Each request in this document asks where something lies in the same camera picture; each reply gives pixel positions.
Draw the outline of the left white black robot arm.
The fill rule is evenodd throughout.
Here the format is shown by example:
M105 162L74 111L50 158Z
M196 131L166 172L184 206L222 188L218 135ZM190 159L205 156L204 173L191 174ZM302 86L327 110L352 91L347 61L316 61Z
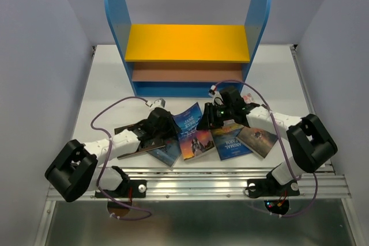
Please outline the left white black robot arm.
M111 138L67 142L44 175L66 202L73 202L85 192L97 189L96 168L105 161L144 151L148 146L160 147L164 140L179 133L174 116L163 108L155 108L146 119Z

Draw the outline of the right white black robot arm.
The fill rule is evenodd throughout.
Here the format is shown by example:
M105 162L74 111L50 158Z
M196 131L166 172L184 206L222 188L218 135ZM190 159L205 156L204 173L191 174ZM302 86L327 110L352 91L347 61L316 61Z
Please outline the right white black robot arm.
M248 128L258 128L289 142L292 155L273 168L264 179L249 179L244 189L246 195L259 197L298 196L297 177L315 173L338 151L327 129L314 114L305 117L288 116L272 112L267 104L247 103L239 91L228 86L220 91L221 103L206 103L197 130L214 130L233 120Z

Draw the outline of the Jane Eyre book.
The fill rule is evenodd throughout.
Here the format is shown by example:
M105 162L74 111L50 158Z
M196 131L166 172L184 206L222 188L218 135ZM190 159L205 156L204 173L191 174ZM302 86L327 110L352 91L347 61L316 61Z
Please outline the Jane Eyre book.
M180 128L179 146L184 161L191 161L204 156L214 148L214 141L209 130L197 130L202 118L198 103L193 104L184 112L174 115L174 121Z

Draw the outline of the Little Women book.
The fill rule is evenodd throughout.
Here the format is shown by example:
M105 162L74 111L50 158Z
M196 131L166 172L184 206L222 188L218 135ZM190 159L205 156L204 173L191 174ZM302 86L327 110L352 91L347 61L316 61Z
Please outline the Little Women book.
M251 93L243 95L242 98L246 104L252 104L252 103L257 104L257 102L254 100Z

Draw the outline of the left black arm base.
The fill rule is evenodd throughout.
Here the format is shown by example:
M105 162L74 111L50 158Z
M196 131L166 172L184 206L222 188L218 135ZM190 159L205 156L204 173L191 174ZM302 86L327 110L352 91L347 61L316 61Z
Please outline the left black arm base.
M145 198L147 181L144 179L106 180L102 181L101 187L113 198Z

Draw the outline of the Three Days to See book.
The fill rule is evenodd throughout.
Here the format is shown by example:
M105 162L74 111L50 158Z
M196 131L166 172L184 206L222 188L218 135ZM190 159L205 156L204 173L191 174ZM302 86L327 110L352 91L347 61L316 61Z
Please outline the Three Days to See book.
M150 150L164 147L163 139L149 139L141 142L135 135L135 124L114 129L111 158L126 158Z

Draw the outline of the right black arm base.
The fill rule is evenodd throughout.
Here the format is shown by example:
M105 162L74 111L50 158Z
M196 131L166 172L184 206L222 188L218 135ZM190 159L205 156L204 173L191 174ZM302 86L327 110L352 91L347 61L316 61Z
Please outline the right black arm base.
M290 181L287 184L280 185L274 179L248 179L243 193L251 199L300 195L297 182Z

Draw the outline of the Nineteen Eighty-Four book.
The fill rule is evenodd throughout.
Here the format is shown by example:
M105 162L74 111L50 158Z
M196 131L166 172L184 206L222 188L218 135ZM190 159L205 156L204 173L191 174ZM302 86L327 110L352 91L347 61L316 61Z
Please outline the Nineteen Eighty-Four book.
M176 138L165 140L164 147L150 150L148 154L156 158L167 167L172 168L177 159L182 155L179 142Z

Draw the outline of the A Tale of Two Cities book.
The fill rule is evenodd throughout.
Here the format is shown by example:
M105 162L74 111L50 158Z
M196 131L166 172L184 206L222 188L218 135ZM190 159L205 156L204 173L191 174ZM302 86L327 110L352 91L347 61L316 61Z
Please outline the A Tale of Two Cities book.
M259 159L265 159L277 142L277 136L263 129L243 127L236 139Z

